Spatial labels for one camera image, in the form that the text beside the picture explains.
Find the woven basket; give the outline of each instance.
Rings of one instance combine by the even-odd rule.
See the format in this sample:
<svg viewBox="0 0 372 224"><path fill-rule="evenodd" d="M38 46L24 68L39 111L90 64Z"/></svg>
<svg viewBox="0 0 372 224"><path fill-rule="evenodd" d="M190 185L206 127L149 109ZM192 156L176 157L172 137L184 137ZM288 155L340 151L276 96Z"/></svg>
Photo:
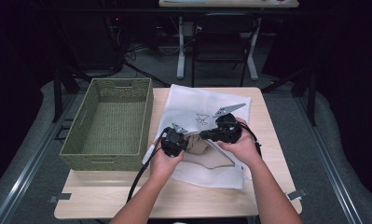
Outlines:
<svg viewBox="0 0 372 224"><path fill-rule="evenodd" d="M150 78L94 78L60 156L73 170L140 170L153 101Z"/></svg>

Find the black cable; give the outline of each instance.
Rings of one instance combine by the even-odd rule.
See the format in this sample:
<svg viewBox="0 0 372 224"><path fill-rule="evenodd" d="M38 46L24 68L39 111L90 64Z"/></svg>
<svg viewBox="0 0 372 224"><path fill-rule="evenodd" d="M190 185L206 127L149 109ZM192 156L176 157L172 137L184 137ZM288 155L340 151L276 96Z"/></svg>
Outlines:
<svg viewBox="0 0 372 224"><path fill-rule="evenodd" d="M125 59L124 59L124 64L127 65L129 68L135 70L136 72L138 72L138 73L140 73L140 74L142 74L146 77L150 77L151 79L153 79L153 81L157 82L158 84L162 85L163 87L170 87L171 86L170 84L160 80L159 78L154 77L153 75L148 74L147 72L142 71L139 68L133 66L132 64L128 63L127 60L125 60Z"/></svg>
<svg viewBox="0 0 372 224"><path fill-rule="evenodd" d="M252 130L250 130L250 128L249 128L249 126L247 126L247 124L242 123L242 122L238 122L238 123L241 125L241 127L242 127L244 130L246 130L249 134L252 135L253 140L255 141L255 148L257 149L258 154L259 154L260 157L262 158L262 155L261 155L261 145L259 144L258 139L257 139L257 137L255 136L255 134L252 132Z"/></svg>
<svg viewBox="0 0 372 224"><path fill-rule="evenodd" d="M160 150L160 148L157 149L158 144L159 144L159 142L160 142L160 140L162 138L162 135L165 134L167 131L168 131L168 128L164 129L162 131L162 133L159 135L159 138L158 138L156 144L154 145L153 152L151 152L151 155L148 158L147 162L143 165L142 169L140 169L139 173L137 174L137 176L133 180L133 183L132 183L132 186L131 186L131 189L130 189L130 193L128 194L127 202L129 202L131 200L132 195L133 195L133 192L134 192L134 190L136 188L136 185L139 182L139 179L142 176L142 174L145 172L145 169L147 169L147 167L150 164L151 160L153 159L154 155L156 155L156 153Z"/></svg>

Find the person's right hand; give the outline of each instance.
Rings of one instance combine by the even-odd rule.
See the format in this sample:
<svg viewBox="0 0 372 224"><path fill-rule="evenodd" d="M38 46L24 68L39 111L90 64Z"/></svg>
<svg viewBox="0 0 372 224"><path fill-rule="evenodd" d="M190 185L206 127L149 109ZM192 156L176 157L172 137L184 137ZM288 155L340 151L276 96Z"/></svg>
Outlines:
<svg viewBox="0 0 372 224"><path fill-rule="evenodd" d="M237 118L237 121L247 124L244 119ZM246 165L250 164L252 158L260 157L253 137L243 128L241 129L241 138L235 144L217 141L217 145L226 151L232 152L238 160Z"/></svg>
<svg viewBox="0 0 372 224"><path fill-rule="evenodd" d="M161 149L161 143L158 144L157 153L150 163L150 178L158 182L166 183L174 172L176 165L183 160L184 151L182 150L177 157L171 158Z"/></svg>

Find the controller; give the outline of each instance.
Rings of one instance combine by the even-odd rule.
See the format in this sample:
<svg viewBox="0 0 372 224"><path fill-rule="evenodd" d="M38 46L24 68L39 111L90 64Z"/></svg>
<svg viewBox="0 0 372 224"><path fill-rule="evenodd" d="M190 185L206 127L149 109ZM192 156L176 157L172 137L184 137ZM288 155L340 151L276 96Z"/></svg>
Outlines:
<svg viewBox="0 0 372 224"><path fill-rule="evenodd" d="M182 150L186 150L188 141L182 133L177 133L173 128L165 129L166 136L161 139L162 150L169 157L177 157Z"/></svg>
<svg viewBox="0 0 372 224"><path fill-rule="evenodd" d="M211 139L214 142L220 140L231 144L241 138L241 125L231 113L219 117L215 124L217 128L200 132L200 137L204 140Z"/></svg>

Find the table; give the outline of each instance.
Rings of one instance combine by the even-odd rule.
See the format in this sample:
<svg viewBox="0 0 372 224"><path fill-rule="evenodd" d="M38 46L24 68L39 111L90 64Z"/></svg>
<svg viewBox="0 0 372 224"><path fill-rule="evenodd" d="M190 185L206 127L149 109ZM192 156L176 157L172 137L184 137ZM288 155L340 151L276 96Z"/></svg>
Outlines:
<svg viewBox="0 0 372 224"><path fill-rule="evenodd" d="M295 189L278 137L269 117L267 106L258 88L205 88L240 96L251 96L250 128L258 137L262 156L283 192ZM153 142L159 118L166 104L169 89L155 88L149 141ZM71 193L69 200L59 200L55 209L58 219L111 218L127 201L137 172L73 171L71 170L62 193ZM135 192L149 176L146 171ZM299 200L292 205L298 213ZM244 188L208 189L170 179L152 210L151 217L248 217L257 215L253 183L245 180Z"/></svg>
<svg viewBox="0 0 372 224"><path fill-rule="evenodd" d="M168 0L159 0L160 7L211 7L211 8L218 8L218 7L282 7L282 8L289 8L289 7L298 7L299 3L297 0L205 0L204 3L192 3L187 1L181 2L171 2ZM247 66L250 72L250 78L252 80L258 80L258 74L255 69L255 62L253 61L253 52L255 50L255 42L257 40L259 33L259 28L255 32L255 36L253 37L252 46L250 47L249 57L247 60ZM184 70L185 70L185 63L186 63L186 56L184 54L184 35L183 35L183 18L179 18L179 61L177 64L177 78L183 79L184 78Z"/></svg>

